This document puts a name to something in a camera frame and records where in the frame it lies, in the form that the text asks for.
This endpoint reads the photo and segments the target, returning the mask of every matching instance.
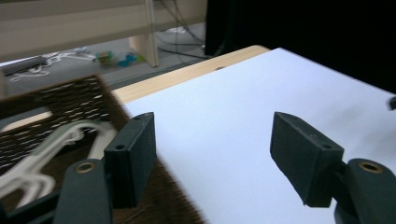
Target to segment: gray floor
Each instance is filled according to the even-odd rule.
[[[21,77],[18,81],[12,81],[14,76],[6,77],[7,95],[16,95],[28,91],[34,91],[56,83],[67,80],[89,76],[91,74],[101,75],[107,86],[114,90],[125,85],[144,80],[146,78],[159,76],[175,69],[202,62],[208,57],[204,55],[205,24],[194,24],[186,29],[171,29],[160,31],[156,34],[159,50],[160,65],[152,67],[144,61],[135,61],[126,67],[118,66],[117,63],[102,66],[97,60],[95,62],[62,58],[59,62],[43,68],[49,71],[44,77]],[[106,43],[87,46],[90,54],[95,55],[101,51],[111,51],[115,60],[123,61],[125,55],[133,53],[129,47],[128,39],[109,41]],[[72,49],[62,51],[74,52]]]

